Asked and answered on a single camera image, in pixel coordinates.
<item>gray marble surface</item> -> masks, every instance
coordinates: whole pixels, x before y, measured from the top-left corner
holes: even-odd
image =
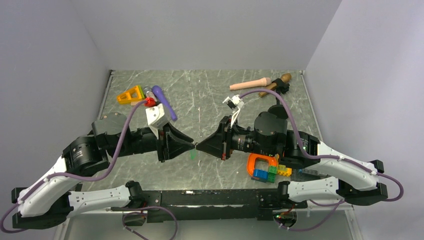
[[[290,90],[283,95],[287,101],[300,131],[319,136],[318,128],[299,71],[284,70],[144,70],[115,71],[106,97],[103,114],[119,112],[127,115],[129,104],[117,103],[116,96],[135,86],[161,86],[178,120],[172,124],[201,142],[218,127],[223,116],[231,114],[230,108],[222,101],[229,94],[247,90],[230,91],[229,85],[256,80],[262,77],[279,78],[291,73]],[[239,125],[252,126],[255,118],[276,103],[273,96],[259,98],[253,93],[244,98],[246,103],[239,117]],[[138,110],[130,128],[147,127],[143,109]],[[83,191],[103,190],[138,181],[144,190],[191,190],[191,189],[256,189],[275,188],[278,182],[288,178],[277,175],[275,183],[251,180],[246,171],[248,153],[234,152],[231,158],[222,161],[204,152],[194,150],[167,160],[158,161],[155,152],[120,157],[110,175],[98,182],[86,182]]]

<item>orange plastic handle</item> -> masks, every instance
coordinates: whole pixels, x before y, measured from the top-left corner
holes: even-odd
[[[267,161],[269,166],[277,167],[278,165],[277,159],[273,156],[265,156],[265,155],[260,155],[256,153],[251,153],[249,157],[247,158],[247,167],[246,167],[247,173],[251,177],[253,176],[253,171],[255,170],[255,163],[257,159]]]

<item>blue toy block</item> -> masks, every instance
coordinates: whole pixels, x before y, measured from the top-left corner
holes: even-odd
[[[253,170],[253,180],[266,183],[268,181],[268,172],[260,169]]]

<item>yellow plastic toy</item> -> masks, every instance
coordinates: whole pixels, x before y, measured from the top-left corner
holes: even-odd
[[[292,169],[279,164],[277,167],[277,174],[284,177],[290,177],[292,175]]]
[[[145,99],[145,96],[140,85],[132,87],[116,97],[119,104],[130,104],[132,102],[139,102],[143,99]]]

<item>green toy block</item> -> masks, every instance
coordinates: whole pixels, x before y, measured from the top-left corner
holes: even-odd
[[[268,183],[274,183],[276,181],[275,174],[268,174]]]
[[[268,173],[277,174],[277,167],[276,166],[269,166],[268,167]]]

